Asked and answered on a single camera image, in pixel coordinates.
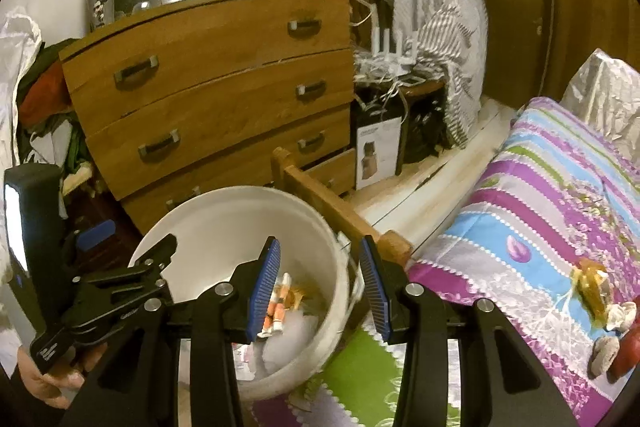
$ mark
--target dresser top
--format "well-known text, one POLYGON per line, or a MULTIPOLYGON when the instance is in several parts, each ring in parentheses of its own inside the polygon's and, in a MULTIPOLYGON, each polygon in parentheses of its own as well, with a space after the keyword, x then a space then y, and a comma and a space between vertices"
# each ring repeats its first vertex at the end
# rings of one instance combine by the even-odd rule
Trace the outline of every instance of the dresser top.
POLYGON ((94 44, 97 44, 98 42, 101 42, 115 34, 121 33, 125 30, 128 30, 129 28, 133 28, 134 26, 146 23, 158 17, 163 17, 165 15, 169 15, 179 11, 188 10, 197 6, 204 6, 206 4, 214 4, 224 1, 228 0, 184 0, 171 4, 164 4, 155 8, 143 10, 136 13, 135 15, 123 17, 116 22, 103 26, 102 28, 98 28, 92 33, 89 33, 83 39, 75 41, 66 48, 62 49, 62 51, 60 51, 60 60, 69 60, 70 58, 78 55, 80 52, 93 46, 94 44))

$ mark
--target wooden floor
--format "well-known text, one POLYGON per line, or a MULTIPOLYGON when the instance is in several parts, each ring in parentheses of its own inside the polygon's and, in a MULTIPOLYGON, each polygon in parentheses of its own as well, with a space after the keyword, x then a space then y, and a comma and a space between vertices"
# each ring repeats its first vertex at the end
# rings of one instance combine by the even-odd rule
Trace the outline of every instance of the wooden floor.
POLYGON ((484 98, 465 149, 404 165, 399 176, 354 191, 346 199, 379 232, 396 230, 418 248, 449 226, 507 138, 514 115, 512 108, 484 98))

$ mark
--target drawer handle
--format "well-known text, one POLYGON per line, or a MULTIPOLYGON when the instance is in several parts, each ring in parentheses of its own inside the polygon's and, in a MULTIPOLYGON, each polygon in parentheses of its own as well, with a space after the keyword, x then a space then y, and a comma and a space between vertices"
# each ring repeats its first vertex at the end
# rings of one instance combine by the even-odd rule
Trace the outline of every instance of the drawer handle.
POLYGON ((319 82, 315 82, 314 84, 300 84, 296 86, 296 96, 298 98, 303 98, 305 95, 315 94, 316 96, 322 95, 324 90, 326 89, 326 82, 324 80, 320 80, 319 82))
POLYGON ((289 35, 295 39, 308 39, 318 35, 322 21, 320 19, 307 19, 304 21, 289 21, 289 35))
POLYGON ((298 140, 298 149, 300 149, 300 152, 302 153, 310 152, 309 149, 311 149, 314 145, 321 144, 323 141, 324 131, 320 131, 320 133, 318 133, 318 136, 313 137, 309 140, 298 140))
POLYGON ((184 198, 183 200, 168 200, 165 204, 166 204, 166 209, 168 211, 173 210, 176 206, 180 206, 183 203, 186 203, 189 200, 193 200, 193 198, 195 198, 196 196, 199 196, 202 194, 202 191, 200 190, 200 187, 193 187, 191 189, 191 194, 189 194, 186 198, 184 198))
POLYGON ((121 86, 132 74, 140 73, 144 70, 153 70, 158 67, 158 56, 151 55, 146 60, 124 68, 123 70, 113 73, 113 80, 116 82, 116 86, 121 86))
POLYGON ((140 147, 138 147, 138 153, 140 153, 140 158, 142 160, 145 160, 147 155, 164 149, 165 147, 169 147, 170 145, 178 143, 179 141, 180 133, 178 133, 177 129, 174 129, 171 131, 171 133, 169 133, 169 136, 160 140, 159 142, 150 143, 149 145, 141 145, 140 147))

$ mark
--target wooden dresser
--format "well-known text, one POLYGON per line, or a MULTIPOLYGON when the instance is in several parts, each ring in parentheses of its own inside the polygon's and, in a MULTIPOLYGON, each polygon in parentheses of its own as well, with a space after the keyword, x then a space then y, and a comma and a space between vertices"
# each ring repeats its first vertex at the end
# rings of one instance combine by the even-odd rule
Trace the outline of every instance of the wooden dresser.
POLYGON ((202 192, 271 182, 278 146, 353 187, 349 17, 348 0, 185 0, 61 52, 87 146, 141 232, 202 192))

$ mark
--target wooden bed post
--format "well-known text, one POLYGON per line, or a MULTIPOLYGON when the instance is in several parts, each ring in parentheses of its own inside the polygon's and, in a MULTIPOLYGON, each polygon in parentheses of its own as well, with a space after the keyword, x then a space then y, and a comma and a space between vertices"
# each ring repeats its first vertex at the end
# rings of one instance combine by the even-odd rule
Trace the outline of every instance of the wooden bed post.
MULTIPOLYGON (((383 259, 394 261, 401 266, 405 266, 409 261, 413 251, 411 243, 394 230, 380 234, 362 219, 349 203, 298 169, 287 150, 278 147, 273 151, 271 171, 276 188, 306 201, 322 214, 332 229, 346 235, 352 245, 358 245, 365 235, 370 235, 378 245, 383 259)), ((351 256, 356 263, 357 255, 358 248, 351 248, 351 256)))

